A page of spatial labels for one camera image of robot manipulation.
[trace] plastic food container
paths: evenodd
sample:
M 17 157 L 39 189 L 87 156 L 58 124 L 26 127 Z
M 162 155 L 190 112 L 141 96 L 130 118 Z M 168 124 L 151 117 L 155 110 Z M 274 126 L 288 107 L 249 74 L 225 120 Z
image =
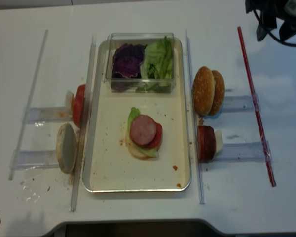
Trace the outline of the plastic food container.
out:
M 172 62 L 174 61 L 174 35 L 173 33 L 113 33 L 108 38 L 108 59 L 106 67 L 106 81 L 113 92 L 152 92 L 170 93 L 174 87 L 174 63 L 172 64 L 172 75 L 165 78 L 147 78 L 138 75 L 138 78 L 123 78 L 121 74 L 113 74 L 114 54 L 116 50 L 125 44 L 149 46 L 164 40 L 165 37 L 171 43 Z

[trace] white countertop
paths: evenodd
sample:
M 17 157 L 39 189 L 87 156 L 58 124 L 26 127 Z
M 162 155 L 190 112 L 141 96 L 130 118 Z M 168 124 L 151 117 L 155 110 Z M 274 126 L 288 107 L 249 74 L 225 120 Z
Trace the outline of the white countertop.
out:
M 49 73 L 46 77 L 83 83 L 92 35 L 98 46 L 112 32 L 173 32 L 186 52 L 187 29 L 193 74 L 203 65 L 218 69 L 227 88 L 248 95 L 249 88 L 242 88 L 247 75 L 238 25 L 273 156 L 275 188 L 263 163 L 212 163 L 204 167 L 208 169 L 203 174 L 206 204 L 199 205 L 192 158 L 192 181 L 184 192 L 97 195 L 80 183 L 77 211 L 72 213 L 69 176 L 60 170 L 17 171 L 8 181 L 45 29 L 49 30 L 45 57 L 50 64 L 48 72 L 41 70 Z M 155 219 L 202 220 L 227 234 L 296 232 L 296 48 L 281 46 L 269 37 L 256 42 L 256 27 L 254 15 L 245 14 L 244 2 L 238 0 L 0 11 L 0 236 L 40 236 L 65 222 Z M 68 65 L 61 64 L 64 58 Z M 66 72 L 58 70 L 60 65 Z M 232 123 L 227 115 L 220 121 L 222 127 Z M 237 124 L 225 126 L 228 130 Z

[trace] white tray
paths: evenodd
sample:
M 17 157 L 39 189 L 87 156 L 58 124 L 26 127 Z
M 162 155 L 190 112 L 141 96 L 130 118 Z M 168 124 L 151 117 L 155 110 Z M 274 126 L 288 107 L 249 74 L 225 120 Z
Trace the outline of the white tray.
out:
M 82 177 L 85 188 L 94 193 L 186 189 L 190 163 L 181 42 L 174 40 L 175 87 L 170 94 L 112 92 L 105 82 L 107 56 L 105 41 L 98 52 Z M 136 159 L 125 145 L 133 106 L 163 127 L 158 158 Z

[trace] black cable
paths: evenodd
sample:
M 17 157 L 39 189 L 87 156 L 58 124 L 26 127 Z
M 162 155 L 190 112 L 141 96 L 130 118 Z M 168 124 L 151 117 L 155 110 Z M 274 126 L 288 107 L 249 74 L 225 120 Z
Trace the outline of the black cable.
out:
M 274 34 L 271 33 L 271 31 L 262 23 L 261 19 L 259 18 L 256 10 L 253 10 L 253 13 L 256 16 L 256 19 L 258 20 L 259 24 L 263 27 L 263 29 L 278 43 L 288 46 L 288 47 L 295 47 L 296 48 L 296 43 L 286 43 L 283 40 L 280 40 L 279 38 L 277 38 Z

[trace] red straw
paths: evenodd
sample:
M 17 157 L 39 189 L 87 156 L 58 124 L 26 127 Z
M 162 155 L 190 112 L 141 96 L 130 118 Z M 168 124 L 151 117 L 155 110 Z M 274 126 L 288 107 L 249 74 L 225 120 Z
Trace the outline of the red straw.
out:
M 258 102 L 257 102 L 256 92 L 255 92 L 255 89 L 253 87 L 251 72 L 250 72 L 250 68 L 249 68 L 249 61 L 248 61 L 248 57 L 247 57 L 247 53 L 246 53 L 246 49 L 245 49 L 245 43 L 243 41 L 241 27 L 238 26 L 237 29 L 238 29 L 238 34 L 239 34 L 239 39 L 240 39 L 240 44 L 241 44 L 241 49 L 242 49 L 243 60 L 245 62 L 245 66 L 246 66 L 246 71 L 247 71 L 247 76 L 248 76 L 248 81 L 249 81 L 251 96 L 252 96 L 252 99 L 253 99 L 253 104 L 255 106 L 257 123 L 258 123 L 260 137 L 261 137 L 261 141 L 262 141 L 262 145 L 263 145 L 263 151 L 264 151 L 264 155 L 265 155 L 265 163 L 266 163 L 267 173 L 268 173 L 268 177 L 270 179 L 270 182 L 271 182 L 272 187 L 275 187 L 276 186 L 276 182 L 275 182 L 275 179 L 274 179 L 274 174 L 273 174 L 273 170 L 272 170 L 272 164 L 271 164 L 271 160 L 270 160 L 270 153 L 269 153 L 267 141 L 266 141 L 264 130 L 263 130 L 263 125 L 262 125 L 262 121 L 261 121 L 260 111 L 259 111 L 259 109 L 256 109 L 259 106 L 258 106 Z

